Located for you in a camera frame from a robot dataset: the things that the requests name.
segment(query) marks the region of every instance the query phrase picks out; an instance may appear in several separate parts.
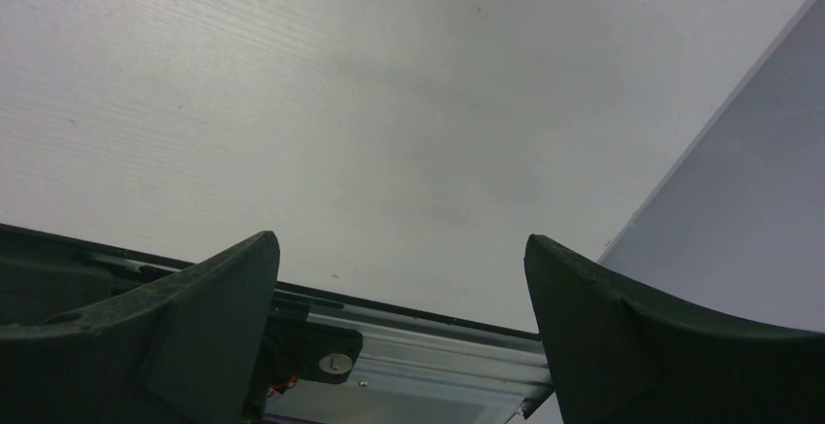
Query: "gray wall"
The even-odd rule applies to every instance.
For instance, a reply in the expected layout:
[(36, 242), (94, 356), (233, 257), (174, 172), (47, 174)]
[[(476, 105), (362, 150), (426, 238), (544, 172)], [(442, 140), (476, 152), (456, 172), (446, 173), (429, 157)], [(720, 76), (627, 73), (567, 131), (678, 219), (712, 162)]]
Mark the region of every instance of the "gray wall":
[(825, 0), (603, 263), (723, 312), (825, 332)]

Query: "curved plastic piece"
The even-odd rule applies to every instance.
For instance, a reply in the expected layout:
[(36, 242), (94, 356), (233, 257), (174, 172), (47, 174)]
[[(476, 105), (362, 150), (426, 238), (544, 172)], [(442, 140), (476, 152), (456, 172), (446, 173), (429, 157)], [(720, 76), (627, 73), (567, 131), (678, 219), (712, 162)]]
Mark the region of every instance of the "curved plastic piece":
[(710, 310), (545, 236), (524, 268), (564, 422), (825, 421), (825, 336)]
[(0, 420), (237, 422), (278, 261), (261, 232), (44, 325), (0, 327)]

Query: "black plastic edge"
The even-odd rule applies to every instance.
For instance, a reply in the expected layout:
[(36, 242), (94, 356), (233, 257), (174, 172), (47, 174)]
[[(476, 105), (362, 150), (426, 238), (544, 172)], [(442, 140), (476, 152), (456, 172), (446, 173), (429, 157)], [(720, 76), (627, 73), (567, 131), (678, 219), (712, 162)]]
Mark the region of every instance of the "black plastic edge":
[[(73, 237), (61, 236), (37, 230), (28, 230), (25, 228), (14, 227), (11, 225), (0, 224), (0, 235), (2, 234), (19, 234), (23, 236), (35, 237), (41, 240), (48, 240), (60, 244), (72, 245), (82, 252), (91, 252), (110, 257), (120, 257), (123, 259), (129, 259), (132, 261), (150, 265), (161, 265), (176, 269), (183, 269), (193, 265), (189, 262), (171, 259), (168, 257), (161, 257), (153, 254), (147, 254), (145, 252), (122, 249), (115, 246), (89, 242), (82, 239), (76, 239)], [(278, 281), (275, 292), (283, 292), (287, 295), (309, 298), (310, 303), (314, 301), (313, 299), (317, 299), (319, 301), (317, 303), (319, 304), (333, 306), (336, 308), (343, 308), (344, 305), (352, 305), (379, 312), (386, 312), (388, 314), (412, 317), (413, 319), (421, 319), (429, 322), (435, 322), (463, 329), (486, 332), (489, 334), (509, 336), (520, 339), (528, 339), (533, 341), (541, 341), (541, 337), (539, 336), (539, 334), (532, 334), (530, 332), (508, 329), (505, 327), (497, 327), (494, 325), (484, 324), (481, 322), (464, 320), (457, 317), (449, 317), (447, 315), (434, 314), (431, 312), (401, 307), (398, 305), (388, 304), (375, 300), (364, 300), (361, 298), (354, 298), (351, 296), (340, 295), (338, 293), (331, 293), (329, 291), (308, 288), (306, 286), (293, 285), (291, 283), (285, 283), (282, 281)]]
[(521, 415), (524, 417), (524, 420), (526, 421), (527, 419), (529, 419), (530, 416), (532, 416), (533, 413), (536, 412), (536, 410), (538, 410), (538, 408), (541, 407), (541, 405), (543, 405), (544, 402), (547, 401), (555, 392), (556, 388), (551, 384), (547, 388), (547, 393), (545, 393), (541, 397), (524, 400), (524, 403), (522, 404), (521, 408)]

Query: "red wire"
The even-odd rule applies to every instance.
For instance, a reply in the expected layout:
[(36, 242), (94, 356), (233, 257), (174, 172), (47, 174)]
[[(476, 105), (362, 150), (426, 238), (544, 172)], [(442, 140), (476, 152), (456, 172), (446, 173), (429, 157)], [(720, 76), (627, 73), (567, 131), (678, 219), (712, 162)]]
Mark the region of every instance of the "red wire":
[(269, 389), (272, 391), (271, 397), (281, 395), (286, 389), (292, 388), (298, 382), (298, 376), (296, 374), (292, 374), (284, 383), (272, 383), (269, 385)]

